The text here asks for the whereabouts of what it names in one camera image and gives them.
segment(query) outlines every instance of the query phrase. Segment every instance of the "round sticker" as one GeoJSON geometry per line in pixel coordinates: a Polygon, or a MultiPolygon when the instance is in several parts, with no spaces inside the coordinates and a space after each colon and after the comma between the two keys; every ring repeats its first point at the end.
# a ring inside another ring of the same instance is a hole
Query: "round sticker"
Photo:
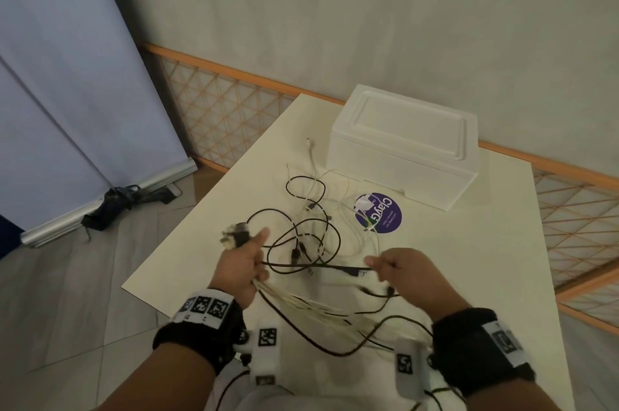
{"type": "MultiPolygon", "coordinates": [[[[364,213],[378,233],[392,232],[402,223],[402,211],[398,204],[379,192],[359,196],[355,211],[364,213]]],[[[368,221],[361,214],[358,213],[356,217],[362,226],[368,226],[368,221]]]]}

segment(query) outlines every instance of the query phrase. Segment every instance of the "tabletop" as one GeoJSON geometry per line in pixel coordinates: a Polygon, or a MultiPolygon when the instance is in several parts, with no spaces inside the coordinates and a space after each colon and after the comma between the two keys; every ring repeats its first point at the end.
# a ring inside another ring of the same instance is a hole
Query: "tabletop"
{"type": "MultiPolygon", "coordinates": [[[[223,229],[267,207],[289,215],[298,213],[303,202],[285,191],[286,182],[290,176],[313,174],[306,147],[308,137],[314,142],[318,174],[326,172],[329,131],[341,109],[341,105],[299,95],[123,288],[172,316],[191,292],[205,288],[210,281],[222,250],[219,238],[223,229]]],[[[537,382],[561,409],[574,409],[529,163],[480,149],[479,174],[450,211],[417,203],[397,191],[350,180],[336,172],[325,174],[321,180],[326,185],[328,211],[329,201],[332,207],[339,201],[352,206],[358,196],[378,193],[396,203],[398,218],[401,217],[395,230],[366,240],[359,235],[361,225],[354,215],[347,215],[344,209],[334,211],[332,221],[342,235],[339,264],[362,266],[363,256],[375,254],[378,248],[382,251],[406,246],[423,251],[472,305],[498,313],[527,350],[537,382]]],[[[294,192],[308,191],[301,180],[297,183],[301,186],[294,192]]],[[[272,230],[269,243],[288,230],[290,222],[275,212],[261,213],[250,222],[252,234],[265,226],[272,230]]],[[[292,248],[288,245],[275,249],[271,261],[289,262],[292,248]]],[[[339,272],[320,271],[314,275],[272,273],[270,281],[343,309],[373,310],[381,305],[380,299],[369,298],[350,287],[350,282],[357,282],[379,290],[373,273],[358,281],[339,272]]],[[[394,313],[430,325],[423,312],[400,298],[389,302],[382,312],[394,313]]],[[[259,298],[244,313],[250,329],[259,319],[274,316],[259,298]]],[[[339,341],[310,320],[298,321],[316,342],[333,349],[352,348],[350,342],[339,341]]],[[[396,393],[392,359],[388,355],[364,348],[351,357],[330,357],[314,349],[292,329],[285,330],[283,347],[282,367],[289,382],[286,384],[297,393],[351,396],[375,409],[412,407],[410,401],[396,393]]],[[[462,408],[451,393],[437,397],[445,409],[462,408]]]]}

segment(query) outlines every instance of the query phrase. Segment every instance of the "black wristband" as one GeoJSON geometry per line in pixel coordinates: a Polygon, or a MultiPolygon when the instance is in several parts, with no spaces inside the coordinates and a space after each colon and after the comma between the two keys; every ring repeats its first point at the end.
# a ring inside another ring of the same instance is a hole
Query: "black wristband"
{"type": "Polygon", "coordinates": [[[167,342],[185,346],[204,357],[219,375],[234,358],[233,344],[240,341],[245,329],[243,309],[236,301],[227,303],[215,298],[213,290],[203,291],[188,299],[171,322],[157,331],[153,350],[167,342]]]}
{"type": "Polygon", "coordinates": [[[522,346],[490,309],[449,315],[434,324],[433,333],[431,366],[465,397],[516,378],[535,381],[535,372],[522,359],[522,346]]]}

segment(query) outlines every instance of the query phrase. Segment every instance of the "box lid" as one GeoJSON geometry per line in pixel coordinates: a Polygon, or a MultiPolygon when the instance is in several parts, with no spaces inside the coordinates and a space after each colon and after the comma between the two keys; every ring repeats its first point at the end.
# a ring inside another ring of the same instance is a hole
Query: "box lid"
{"type": "Polygon", "coordinates": [[[452,174],[477,173],[477,117],[358,85],[333,125],[340,139],[452,174]]]}

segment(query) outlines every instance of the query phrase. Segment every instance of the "styrofoam box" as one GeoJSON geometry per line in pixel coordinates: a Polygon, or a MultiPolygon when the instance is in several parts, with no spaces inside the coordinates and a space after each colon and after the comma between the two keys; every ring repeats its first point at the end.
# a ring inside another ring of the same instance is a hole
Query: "styrofoam box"
{"type": "Polygon", "coordinates": [[[449,210],[477,175],[477,117],[358,85],[331,130],[327,167],[449,210]]]}

